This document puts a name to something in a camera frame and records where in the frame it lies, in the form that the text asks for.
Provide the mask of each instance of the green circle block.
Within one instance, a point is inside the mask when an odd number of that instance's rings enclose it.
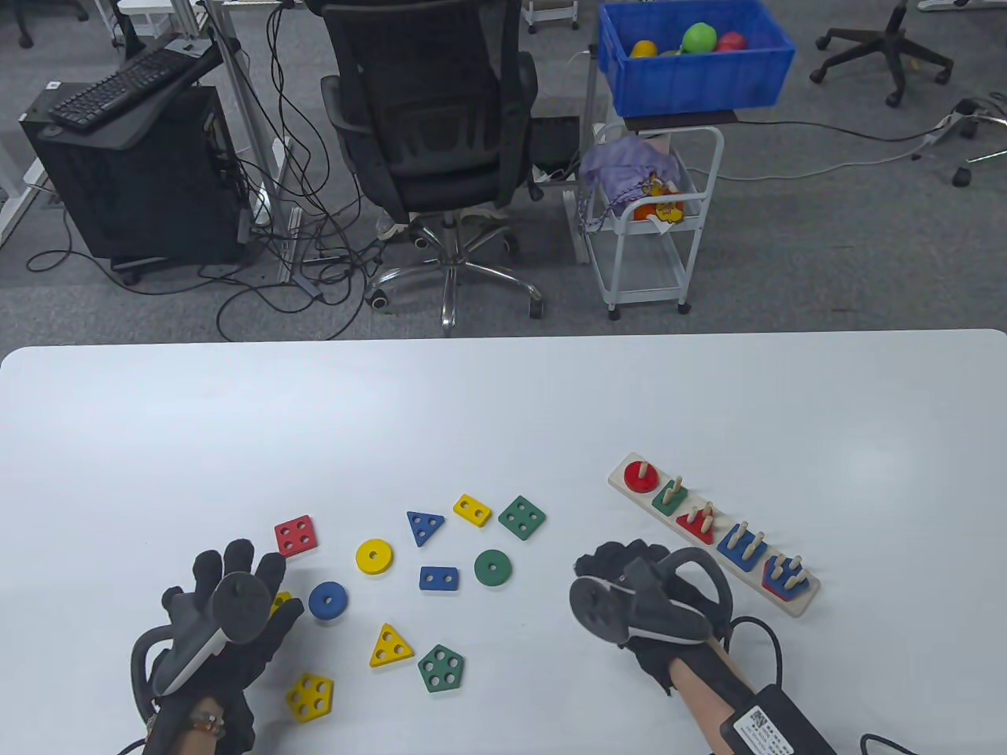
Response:
[[[487,587],[502,585],[513,573],[511,559],[501,551],[483,551],[475,559],[475,579]]]

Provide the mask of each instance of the red square block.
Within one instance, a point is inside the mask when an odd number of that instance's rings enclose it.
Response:
[[[305,514],[296,519],[277,524],[276,546],[284,556],[296,556],[318,547],[311,517]]]

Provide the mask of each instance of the wooden shape sorter board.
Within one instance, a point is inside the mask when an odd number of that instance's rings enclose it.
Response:
[[[608,475],[608,484],[690,545],[707,551],[724,569],[770,603],[792,616],[803,614],[822,586],[818,578],[803,563],[797,572],[787,571],[780,576],[775,569],[777,557],[787,566],[790,559],[764,543],[762,533],[748,531],[747,522],[736,521],[682,485],[681,480],[676,485],[676,480],[637,454],[629,454]],[[786,590],[781,589],[785,582],[780,579],[792,578],[800,582],[792,583]],[[802,583],[807,583],[807,587],[800,588]]]

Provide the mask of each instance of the red circle piece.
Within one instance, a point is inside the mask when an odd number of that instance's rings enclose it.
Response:
[[[645,463],[642,461],[630,462],[622,473],[622,481],[634,493],[649,493],[658,488],[658,470],[654,468],[653,464],[648,464],[646,473],[640,479],[639,465]]]

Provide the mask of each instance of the blue rectangle block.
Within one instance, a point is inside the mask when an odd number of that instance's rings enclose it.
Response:
[[[420,589],[454,592],[458,589],[458,570],[454,567],[420,567]]]
[[[738,531],[739,526],[740,524],[735,524],[731,527],[731,532],[725,535],[724,539],[717,544],[717,550],[737,564],[739,569],[745,572],[750,572],[755,568],[755,564],[758,560],[762,558],[762,554],[765,553],[767,546],[765,543],[762,543],[755,549],[755,553],[751,555],[750,559],[742,559],[741,556],[744,554],[745,549],[748,548],[748,544],[755,540],[755,533],[749,530],[747,533],[738,538],[738,542],[734,548],[728,548],[727,544],[730,543],[731,536]]]

